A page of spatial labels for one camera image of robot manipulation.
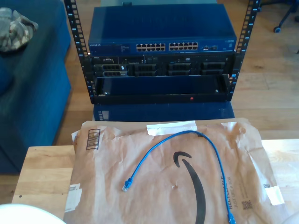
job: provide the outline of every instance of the network switch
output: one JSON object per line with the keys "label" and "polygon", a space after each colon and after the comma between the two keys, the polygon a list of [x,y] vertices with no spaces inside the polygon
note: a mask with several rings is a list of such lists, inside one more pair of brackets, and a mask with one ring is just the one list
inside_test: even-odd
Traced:
{"label": "network switch", "polygon": [[91,56],[233,52],[236,36],[223,4],[96,7]]}

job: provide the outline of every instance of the wooden floor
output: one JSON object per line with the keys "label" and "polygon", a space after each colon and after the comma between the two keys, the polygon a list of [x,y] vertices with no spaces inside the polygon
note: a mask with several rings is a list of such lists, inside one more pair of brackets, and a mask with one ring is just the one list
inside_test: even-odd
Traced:
{"label": "wooden floor", "polygon": [[[222,0],[235,32],[240,34],[247,0]],[[88,41],[93,7],[99,1],[77,0],[85,41]],[[273,33],[288,5],[264,6],[254,24],[232,105],[236,117],[245,117],[263,139],[299,138],[299,23],[291,14],[280,34]],[[72,93],[57,134],[57,145],[72,144],[71,133],[91,120],[93,106],[86,91],[78,55],[72,40],[65,60]],[[0,176],[0,204],[10,203],[17,176]]]}

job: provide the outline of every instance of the blue ethernet cable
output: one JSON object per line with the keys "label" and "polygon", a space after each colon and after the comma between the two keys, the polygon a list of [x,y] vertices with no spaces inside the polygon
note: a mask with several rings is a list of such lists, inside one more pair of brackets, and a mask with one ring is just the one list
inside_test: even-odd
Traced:
{"label": "blue ethernet cable", "polygon": [[134,176],[136,175],[137,171],[139,170],[140,166],[142,165],[142,163],[144,162],[144,160],[146,159],[146,157],[155,149],[157,148],[159,145],[161,145],[162,143],[168,141],[169,139],[172,139],[176,136],[179,136],[179,135],[182,135],[182,134],[188,134],[188,133],[195,133],[197,134],[199,137],[204,137],[206,140],[208,140],[208,142],[212,145],[215,153],[216,153],[216,156],[217,156],[217,159],[218,159],[218,162],[219,162],[219,165],[220,165],[220,169],[221,169],[221,173],[222,173],[222,176],[223,176],[223,183],[224,183],[224,195],[225,195],[225,204],[226,204],[226,208],[227,208],[227,211],[228,211],[228,223],[229,224],[236,224],[235,222],[235,218],[233,216],[233,214],[230,212],[230,209],[229,209],[229,204],[228,204],[228,195],[227,195],[227,185],[226,185],[226,178],[225,178],[225,174],[224,174],[224,170],[223,170],[223,166],[222,166],[222,163],[221,163],[221,159],[220,159],[220,156],[219,156],[219,153],[214,145],[214,143],[206,136],[204,135],[203,133],[200,133],[200,132],[197,132],[197,131],[192,131],[192,130],[188,130],[188,131],[182,131],[182,132],[178,132],[176,134],[173,134],[171,136],[169,136],[168,138],[160,141],[159,143],[157,143],[156,145],[154,145],[146,154],[145,156],[142,158],[142,160],[139,162],[138,166],[136,167],[135,171],[133,172],[132,176],[127,180],[125,181],[125,185],[123,186],[122,190],[123,191],[127,191],[129,189],[129,187],[131,186],[132,182],[133,182],[133,178]]}

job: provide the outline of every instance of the qr code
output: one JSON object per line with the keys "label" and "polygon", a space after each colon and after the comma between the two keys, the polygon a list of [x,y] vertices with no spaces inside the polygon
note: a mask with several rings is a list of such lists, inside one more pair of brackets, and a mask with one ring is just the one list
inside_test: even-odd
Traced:
{"label": "qr code", "polygon": [[252,209],[251,201],[243,201],[242,202],[243,210]]}

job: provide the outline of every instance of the wood grain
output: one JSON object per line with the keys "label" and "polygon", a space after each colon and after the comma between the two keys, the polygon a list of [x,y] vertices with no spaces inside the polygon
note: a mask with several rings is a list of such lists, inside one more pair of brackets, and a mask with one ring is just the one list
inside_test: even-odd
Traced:
{"label": "wood grain", "polygon": [[73,146],[30,147],[12,203],[36,206],[62,219],[74,159]]}

